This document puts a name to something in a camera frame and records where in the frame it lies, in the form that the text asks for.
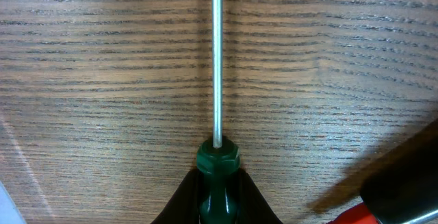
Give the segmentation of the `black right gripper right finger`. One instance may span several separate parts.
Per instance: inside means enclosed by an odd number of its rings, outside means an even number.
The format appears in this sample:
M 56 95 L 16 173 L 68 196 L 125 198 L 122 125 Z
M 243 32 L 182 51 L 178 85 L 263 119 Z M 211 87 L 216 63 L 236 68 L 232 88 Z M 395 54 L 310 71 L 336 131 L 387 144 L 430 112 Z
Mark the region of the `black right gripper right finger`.
M 237 222 L 239 224 L 283 224 L 250 175 L 244 169 L 239 169 L 237 177 L 240 203 Z

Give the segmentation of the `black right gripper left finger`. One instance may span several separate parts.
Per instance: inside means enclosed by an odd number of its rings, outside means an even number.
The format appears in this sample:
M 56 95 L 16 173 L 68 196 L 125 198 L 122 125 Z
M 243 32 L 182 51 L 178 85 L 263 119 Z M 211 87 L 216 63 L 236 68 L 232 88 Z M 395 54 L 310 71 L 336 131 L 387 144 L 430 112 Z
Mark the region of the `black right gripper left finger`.
M 164 209 L 151 224 L 199 224 L 198 185 L 200 171 L 190 170 Z

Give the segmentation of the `green handle screwdriver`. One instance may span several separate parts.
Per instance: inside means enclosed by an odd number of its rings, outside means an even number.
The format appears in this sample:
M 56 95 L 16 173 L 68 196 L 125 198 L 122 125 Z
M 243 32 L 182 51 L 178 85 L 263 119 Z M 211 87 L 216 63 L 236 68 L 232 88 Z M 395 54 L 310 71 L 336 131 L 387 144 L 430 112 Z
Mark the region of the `green handle screwdriver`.
M 201 223 L 235 223 L 238 204 L 231 194 L 229 180 L 240 165 L 239 149 L 223 136 L 223 0 L 211 0 L 212 18 L 212 137 L 198 149 L 196 164 L 203 175 L 199 204 Z

